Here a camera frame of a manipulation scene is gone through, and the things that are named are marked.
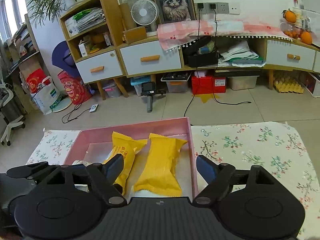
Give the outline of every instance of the white plastic bag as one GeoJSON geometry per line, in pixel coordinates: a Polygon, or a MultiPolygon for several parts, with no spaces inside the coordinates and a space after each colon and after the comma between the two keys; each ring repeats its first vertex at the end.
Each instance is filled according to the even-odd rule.
{"type": "Polygon", "coordinates": [[[53,84],[50,76],[46,77],[39,87],[42,87],[42,89],[37,93],[31,94],[31,96],[42,113],[50,114],[61,101],[60,92],[53,84]],[[48,79],[50,80],[50,84],[45,85],[44,82],[48,79]]]}

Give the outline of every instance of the wooden cabinet leg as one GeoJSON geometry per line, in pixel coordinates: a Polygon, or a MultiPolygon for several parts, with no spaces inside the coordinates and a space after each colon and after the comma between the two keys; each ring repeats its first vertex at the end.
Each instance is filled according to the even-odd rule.
{"type": "Polygon", "coordinates": [[[269,89],[273,90],[273,69],[269,69],[269,89]]]}
{"type": "Polygon", "coordinates": [[[102,100],[106,100],[106,92],[103,90],[102,84],[100,81],[97,82],[97,86],[98,86],[102,100]]]}
{"type": "Polygon", "coordinates": [[[129,97],[128,92],[125,90],[123,85],[121,85],[119,79],[118,78],[114,78],[113,80],[116,83],[117,87],[120,89],[121,93],[124,95],[124,97],[125,98],[129,97]]]}
{"type": "Polygon", "coordinates": [[[157,84],[156,82],[156,74],[151,74],[151,81],[157,84]]]}

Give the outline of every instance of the white drawer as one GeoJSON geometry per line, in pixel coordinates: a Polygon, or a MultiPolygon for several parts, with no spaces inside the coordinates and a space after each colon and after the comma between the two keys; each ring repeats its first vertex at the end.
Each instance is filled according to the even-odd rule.
{"type": "Polygon", "coordinates": [[[159,41],[151,41],[120,49],[128,75],[179,69],[181,68],[179,50],[165,52],[159,41]],[[159,55],[159,59],[141,62],[141,58],[159,55]]]}
{"type": "Polygon", "coordinates": [[[320,51],[316,52],[315,67],[313,71],[320,73],[320,51]]]}
{"type": "Polygon", "coordinates": [[[90,83],[101,79],[121,76],[122,71],[116,51],[109,51],[76,63],[84,83],[90,83]],[[103,66],[103,69],[91,73],[90,70],[103,66]]]}
{"type": "Polygon", "coordinates": [[[267,64],[312,70],[315,54],[315,50],[303,46],[268,40],[267,64]],[[299,56],[300,60],[290,59],[288,54],[299,56]]]}

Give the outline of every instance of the yellow snack package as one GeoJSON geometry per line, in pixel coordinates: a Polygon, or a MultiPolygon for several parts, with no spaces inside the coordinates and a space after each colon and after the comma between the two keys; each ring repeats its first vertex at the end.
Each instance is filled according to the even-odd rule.
{"type": "Polygon", "coordinates": [[[150,151],[146,166],[134,191],[148,190],[158,195],[180,197],[181,187],[175,178],[175,168],[181,147],[188,141],[150,133],[150,151]]]}
{"type": "Polygon", "coordinates": [[[125,192],[125,182],[129,176],[132,168],[132,164],[136,153],[138,153],[146,144],[148,139],[144,140],[134,140],[129,136],[123,135],[121,133],[112,133],[112,144],[113,149],[110,156],[106,159],[103,164],[111,160],[116,154],[121,153],[124,159],[123,170],[114,182],[114,184],[119,184],[122,187],[122,195],[125,192]]]}

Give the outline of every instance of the window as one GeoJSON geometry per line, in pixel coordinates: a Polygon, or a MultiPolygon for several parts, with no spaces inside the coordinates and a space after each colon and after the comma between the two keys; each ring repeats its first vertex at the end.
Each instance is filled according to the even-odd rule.
{"type": "Polygon", "coordinates": [[[1,14],[6,38],[13,37],[15,32],[25,22],[27,13],[25,0],[1,0],[1,14]]]}

